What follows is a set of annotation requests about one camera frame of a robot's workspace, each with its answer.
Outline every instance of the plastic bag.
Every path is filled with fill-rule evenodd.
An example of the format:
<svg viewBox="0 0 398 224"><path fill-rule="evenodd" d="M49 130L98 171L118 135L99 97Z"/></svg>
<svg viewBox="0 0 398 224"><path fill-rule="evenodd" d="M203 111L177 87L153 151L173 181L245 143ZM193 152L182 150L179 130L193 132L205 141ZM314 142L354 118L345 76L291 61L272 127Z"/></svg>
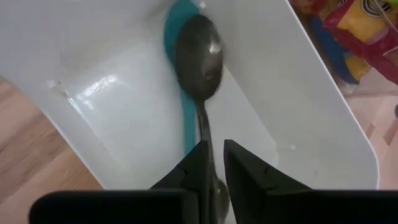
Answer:
<svg viewBox="0 0 398 224"><path fill-rule="evenodd" d="M312 18L312 32L332 64L334 72L348 84L359 84L359 81L369 72L371 66L363 58L339 44L332 34L322 26L323 23L318 17Z"/></svg>
<svg viewBox="0 0 398 224"><path fill-rule="evenodd" d="M340 44L398 84L398 6L380 0L319 0L313 9Z"/></svg>

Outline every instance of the white plastic container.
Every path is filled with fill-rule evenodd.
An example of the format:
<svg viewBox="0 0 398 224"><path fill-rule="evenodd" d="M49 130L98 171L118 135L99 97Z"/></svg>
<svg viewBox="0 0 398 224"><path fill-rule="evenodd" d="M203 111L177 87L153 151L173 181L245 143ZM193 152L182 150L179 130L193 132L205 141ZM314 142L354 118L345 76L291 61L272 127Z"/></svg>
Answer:
<svg viewBox="0 0 398 224"><path fill-rule="evenodd" d="M3 0L0 74L106 189L144 189L184 156L178 83L162 48L172 1ZM226 47L206 103L216 168L234 139L317 189L375 189L378 164L287 1L206 0Z"/></svg>

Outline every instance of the metal spoon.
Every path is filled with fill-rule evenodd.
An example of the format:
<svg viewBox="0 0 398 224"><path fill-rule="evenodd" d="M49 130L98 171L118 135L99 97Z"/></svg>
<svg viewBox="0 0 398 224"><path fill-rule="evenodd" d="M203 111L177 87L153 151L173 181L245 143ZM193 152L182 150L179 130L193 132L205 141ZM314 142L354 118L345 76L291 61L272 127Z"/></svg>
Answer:
<svg viewBox="0 0 398 224"><path fill-rule="evenodd" d="M175 71L181 88L192 96L197 105L200 137L208 141L210 164L214 172L211 186L210 217L224 223L229 209L228 188L216 174L210 125L205 101L217 91L223 73L223 46L213 23L196 15L182 27L176 44Z"/></svg>

